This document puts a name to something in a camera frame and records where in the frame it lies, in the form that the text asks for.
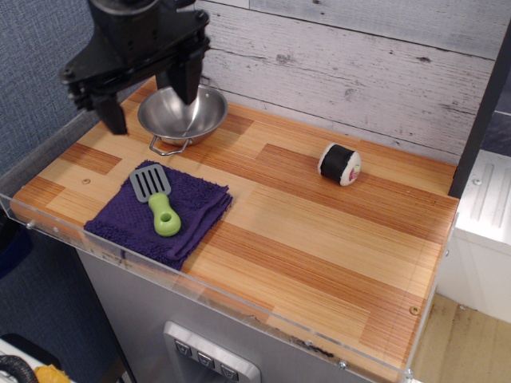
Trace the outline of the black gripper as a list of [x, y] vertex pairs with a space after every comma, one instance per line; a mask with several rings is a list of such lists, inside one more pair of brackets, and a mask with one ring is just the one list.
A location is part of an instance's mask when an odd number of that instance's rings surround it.
[[61, 70], [80, 109], [95, 109], [113, 135], [128, 133], [121, 90], [166, 71], [186, 104], [195, 99], [209, 48], [209, 16], [190, 1], [90, 1], [93, 35]]

